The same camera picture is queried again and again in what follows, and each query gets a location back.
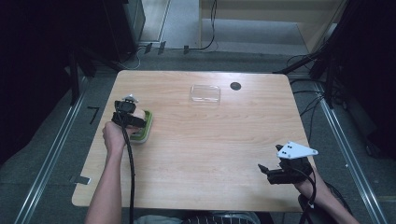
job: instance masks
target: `forearm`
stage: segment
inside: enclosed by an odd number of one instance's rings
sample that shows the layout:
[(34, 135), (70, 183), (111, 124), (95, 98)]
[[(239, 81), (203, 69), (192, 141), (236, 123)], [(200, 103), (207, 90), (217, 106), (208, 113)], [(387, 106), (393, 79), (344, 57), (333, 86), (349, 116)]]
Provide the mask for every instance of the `forearm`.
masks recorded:
[(338, 202), (332, 195), (327, 197), (326, 200), (316, 202), (323, 208), (337, 223), (354, 224), (359, 223), (346, 209)]
[(109, 156), (102, 173), (85, 223), (120, 223), (121, 222), (121, 189), (120, 189), (120, 156)]

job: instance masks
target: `clear plastic container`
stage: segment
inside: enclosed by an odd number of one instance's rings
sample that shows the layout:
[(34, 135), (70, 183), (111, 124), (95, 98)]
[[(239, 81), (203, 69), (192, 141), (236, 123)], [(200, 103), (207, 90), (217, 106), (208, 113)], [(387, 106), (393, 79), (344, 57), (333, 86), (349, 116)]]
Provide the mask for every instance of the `clear plastic container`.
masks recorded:
[(220, 87), (210, 85), (193, 85), (190, 102), (194, 105), (219, 105)]

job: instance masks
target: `black cable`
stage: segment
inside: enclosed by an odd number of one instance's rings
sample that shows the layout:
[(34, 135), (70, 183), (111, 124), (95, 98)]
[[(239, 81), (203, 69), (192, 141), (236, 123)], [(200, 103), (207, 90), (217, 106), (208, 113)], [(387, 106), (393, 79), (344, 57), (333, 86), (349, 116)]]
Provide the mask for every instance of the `black cable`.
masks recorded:
[(326, 186), (331, 190), (332, 193), (334, 193), (340, 200), (341, 203), (343, 204), (343, 206), (345, 207), (345, 209), (349, 212), (350, 215), (353, 216), (352, 214), (352, 210), (350, 209), (349, 205), (347, 204), (347, 202), (345, 201), (343, 195), (340, 193), (340, 191), (338, 191), (338, 189), (336, 189), (333, 185), (331, 185), (328, 182), (324, 182), (326, 184)]
[(299, 222), (300, 224), (304, 224), (304, 223), (305, 223), (305, 220), (306, 220), (306, 218), (307, 218), (307, 214), (308, 214), (308, 212), (309, 212), (309, 208), (311, 207), (311, 205), (314, 204), (315, 198), (317, 197), (317, 177), (315, 176), (315, 172), (314, 172), (314, 171), (312, 172), (313, 175), (314, 175), (314, 180), (312, 180), (312, 178), (311, 178), (309, 175), (306, 175), (303, 171), (298, 170), (298, 169), (295, 169), (295, 168), (292, 168), (292, 167), (290, 167), (290, 169), (293, 170), (293, 171), (296, 171), (296, 172), (300, 173), (300, 174), (303, 175), (303, 176), (305, 176), (306, 179), (307, 179), (307, 180), (311, 183), (311, 185), (312, 185), (312, 195), (311, 195), (311, 197), (309, 198), (308, 203), (307, 203), (307, 205), (306, 205), (305, 208), (304, 208), (304, 211), (303, 211), (303, 213), (302, 213), (302, 215), (301, 215), (300, 222)]
[(323, 91), (294, 91), (293, 94), (303, 93), (303, 92), (313, 92), (313, 93), (324, 94)]
[(305, 110), (303, 110), (303, 112), (300, 113), (300, 116), (304, 115), (306, 112), (308, 112), (308, 111), (310, 111), (311, 109), (313, 109), (313, 107), (309, 108), (309, 106), (311, 106), (317, 99), (320, 99), (320, 100), (321, 100), (321, 98), (323, 98), (323, 97), (324, 97), (324, 96), (320, 95), (319, 97), (316, 97), (313, 101), (311, 101), (311, 103), (309, 103), (309, 104), (306, 106)]
[(199, 49), (195, 48), (195, 49), (189, 49), (189, 50), (198, 50), (198, 51), (200, 51), (200, 50), (208, 49), (213, 44), (213, 41), (215, 40), (215, 19), (216, 19), (217, 8), (218, 8), (218, 0), (214, 0), (212, 8), (210, 10), (210, 23), (211, 23), (211, 26), (212, 26), (212, 39), (211, 39), (210, 43), (204, 48), (199, 48)]
[(292, 84), (294, 84), (295, 82), (298, 82), (298, 81), (311, 81), (311, 82), (318, 82), (318, 83), (321, 83), (321, 84), (325, 84), (324, 81), (314, 80), (314, 79), (311, 79), (311, 78), (297, 78), (297, 79), (294, 79), (293, 81), (291, 81), (290, 85), (292, 85)]
[(134, 156), (132, 154), (132, 147), (131, 147), (131, 142), (129, 141), (129, 135), (125, 129), (126, 117), (124, 117), (124, 119), (121, 119), (120, 111), (117, 107), (116, 107), (116, 113), (117, 116), (119, 117), (119, 120), (121, 121), (122, 135), (124, 137), (124, 141), (128, 149), (129, 163), (131, 164), (131, 199), (129, 205), (129, 220), (130, 223), (134, 223)]
[(315, 105), (313, 106), (313, 110), (312, 110), (312, 114), (311, 114), (311, 122), (309, 124), (309, 135), (308, 135), (308, 143), (311, 141), (311, 135), (312, 135), (312, 124), (314, 123), (314, 114), (315, 114), (315, 110), (318, 106), (318, 104), (320, 103), (320, 101), (323, 99), (324, 97), (319, 97), (317, 102), (315, 103)]
[[(303, 57), (302, 59), (304, 59), (305, 57), (307, 57), (308, 59), (311, 60), (311, 62), (314, 61), (314, 59), (311, 59), (310, 56), (311, 56), (311, 54), (294, 55), (294, 56), (292, 56), (291, 58), (289, 58), (289, 59), (286, 61), (286, 67), (289, 67), (289, 62), (291, 61), (291, 59), (296, 58), (296, 57)], [(306, 69), (308, 69), (308, 71), (311, 70), (311, 68), (307, 67), (306, 64), (304, 64), (304, 67), (305, 67)]]

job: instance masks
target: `gray carpet floor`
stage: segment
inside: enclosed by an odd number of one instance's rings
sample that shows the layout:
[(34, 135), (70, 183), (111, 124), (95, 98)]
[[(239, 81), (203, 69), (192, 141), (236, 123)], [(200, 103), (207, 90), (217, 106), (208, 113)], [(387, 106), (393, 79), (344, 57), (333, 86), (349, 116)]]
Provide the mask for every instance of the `gray carpet floor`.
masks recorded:
[[(211, 52), (202, 53), (191, 51), (184, 55), (181, 50), (166, 50), (158, 55), (154, 49), (148, 54), (139, 54), (140, 70), (182, 70), (182, 71), (229, 71), (265, 73), (276, 71), (286, 66), (288, 55), (264, 55), (254, 53)], [(138, 60), (130, 59), (124, 63), (128, 67), (136, 67)], [(49, 181), (35, 207), (30, 223), (82, 223), (87, 212), (86, 207), (75, 207), (71, 198), (75, 184), (70, 183), (73, 175), (78, 175), (82, 169), (93, 135), (98, 128), (98, 122), (103, 113), (107, 97), (117, 73), (109, 68), (97, 64), (98, 72), (89, 78), (89, 86), (75, 121), (71, 126), (62, 152), (49, 177)], [(294, 91), (313, 90), (311, 82), (296, 82), (292, 85)], [(296, 104), (300, 111), (317, 96), (313, 93), (295, 94)], [(35, 181), (40, 167), (46, 158), (51, 144), (59, 131), (66, 116), (71, 100), (70, 92), (57, 104), (52, 113), (43, 122), (31, 143), (8, 160), (0, 171), (0, 223), (12, 223), (21, 210), (28, 190)], [(93, 112), (88, 106), (100, 107), (93, 124), (90, 124)], [(345, 127), (348, 140), (356, 146), (356, 156), (372, 184), (375, 193), (382, 197), (381, 206), (386, 213), (389, 223), (396, 223), (396, 216), (392, 212), (394, 202), (388, 199), (394, 194), (394, 176), (389, 170), (394, 170), (395, 162), (389, 159), (374, 159), (364, 151), (364, 144), (348, 113), (341, 106), (335, 110), (340, 115), (340, 122)], [(326, 120), (323, 110), (318, 106), (313, 117), (312, 130), (311, 114), (302, 116), (302, 122), (307, 136), (312, 132), (310, 145), (319, 151), (315, 157), (318, 170), (323, 178), (332, 183), (345, 197), (354, 216), (361, 223), (372, 223), (363, 199), (351, 177), (346, 161), (341, 153), (331, 127)], [(271, 214), (275, 223), (297, 223), (300, 214)], [(128, 223), (128, 209), (123, 209), (123, 222)]]

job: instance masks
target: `black round object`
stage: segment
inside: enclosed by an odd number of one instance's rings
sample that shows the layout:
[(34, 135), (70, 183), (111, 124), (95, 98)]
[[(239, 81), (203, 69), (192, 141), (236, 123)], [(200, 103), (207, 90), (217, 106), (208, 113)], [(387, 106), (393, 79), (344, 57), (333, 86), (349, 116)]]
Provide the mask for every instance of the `black round object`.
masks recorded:
[(241, 90), (241, 84), (239, 82), (233, 82), (230, 85), (231, 89), (235, 90), (235, 91), (239, 91)]

